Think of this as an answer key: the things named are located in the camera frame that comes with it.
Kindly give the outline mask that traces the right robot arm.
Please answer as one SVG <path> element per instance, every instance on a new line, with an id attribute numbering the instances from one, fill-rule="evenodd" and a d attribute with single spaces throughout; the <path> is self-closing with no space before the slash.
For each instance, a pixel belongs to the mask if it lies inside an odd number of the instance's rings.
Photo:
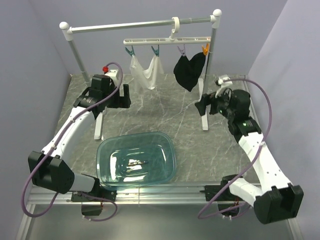
<path id="1" fill-rule="evenodd" d="M 276 163 L 258 123 L 250 116 L 251 96 L 247 91 L 227 88 L 221 95 L 215 92 L 203 94 L 195 106 L 201 116 L 210 106 L 210 114 L 221 114 L 227 119 L 229 132 L 246 153 L 250 165 L 241 173 L 222 179 L 220 190 L 198 213 L 203 213 L 222 196 L 231 200 L 239 197 L 253 207 L 255 216 L 262 224 L 292 219 L 298 215 L 304 192 L 300 185 L 293 185 Z M 243 175 L 253 168 L 260 186 L 247 182 Z"/>

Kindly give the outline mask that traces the white underwear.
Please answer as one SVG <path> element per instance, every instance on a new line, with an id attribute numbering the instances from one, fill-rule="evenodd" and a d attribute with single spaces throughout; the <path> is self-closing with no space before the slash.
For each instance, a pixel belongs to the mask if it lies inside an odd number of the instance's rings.
<path id="1" fill-rule="evenodd" d="M 131 76 L 133 77 L 134 90 L 138 94 L 155 89 L 158 76 L 164 74 L 161 59 L 157 55 L 152 57 L 147 69 L 144 69 L 138 58 L 133 55 L 131 57 L 129 69 Z"/>

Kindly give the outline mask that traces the white plastic clip hanger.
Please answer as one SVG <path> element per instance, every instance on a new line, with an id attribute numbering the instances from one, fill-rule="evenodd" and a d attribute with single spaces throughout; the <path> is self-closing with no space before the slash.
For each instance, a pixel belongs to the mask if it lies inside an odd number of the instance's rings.
<path id="1" fill-rule="evenodd" d="M 146 46 L 146 45 L 178 45 L 178 44 L 209 44 L 210 36 L 204 37 L 176 37 L 175 34 L 180 30 L 180 19 L 172 17 L 173 28 L 169 37 L 158 38 L 127 38 L 123 40 L 125 46 Z"/>

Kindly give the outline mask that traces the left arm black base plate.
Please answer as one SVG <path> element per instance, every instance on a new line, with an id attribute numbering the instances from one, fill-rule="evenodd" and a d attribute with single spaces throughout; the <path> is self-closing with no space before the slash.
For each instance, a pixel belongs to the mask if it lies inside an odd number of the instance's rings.
<path id="1" fill-rule="evenodd" d="M 107 190 L 100 188 L 99 190 L 93 190 L 92 192 L 73 192 L 71 194 L 71 203 L 81 204 L 81 214 L 83 218 L 93 221 L 102 222 L 113 218 L 118 212 L 118 205 L 116 204 L 116 190 Z M 106 210 L 105 204 L 111 204 L 114 206 L 114 210 L 110 216 L 98 219 Z"/>

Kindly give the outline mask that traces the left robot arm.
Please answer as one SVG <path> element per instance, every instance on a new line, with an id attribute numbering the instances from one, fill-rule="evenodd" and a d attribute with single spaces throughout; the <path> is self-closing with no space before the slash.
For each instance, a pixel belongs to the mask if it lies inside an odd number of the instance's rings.
<path id="1" fill-rule="evenodd" d="M 83 192 L 89 201 L 96 201 L 101 195 L 100 180 L 73 172 L 69 158 L 87 128 L 105 108 L 128 109 L 130 105 L 128 84 L 116 85 L 107 75 L 94 75 L 91 85 L 75 100 L 68 119 L 50 143 L 28 156 L 32 183 L 59 194 Z"/>

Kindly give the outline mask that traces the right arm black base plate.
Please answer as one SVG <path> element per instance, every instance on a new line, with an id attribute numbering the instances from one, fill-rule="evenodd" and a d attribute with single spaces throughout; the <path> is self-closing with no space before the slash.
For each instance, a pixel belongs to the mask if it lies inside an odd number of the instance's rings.
<path id="1" fill-rule="evenodd" d="M 201 192 L 205 194 L 205 200 L 209 202 L 220 191 L 221 188 L 221 185 L 216 184 L 205 185 L 204 190 L 202 190 Z M 231 219 L 238 218 L 244 215 L 251 208 L 248 203 L 244 203 L 244 201 L 240 197 L 231 194 L 228 189 L 225 190 L 221 195 L 219 195 L 215 201 L 217 202 L 218 211 L 226 210 L 234 206 L 239 206 L 236 209 L 228 210 L 221 213 L 223 217 L 229 217 Z"/>

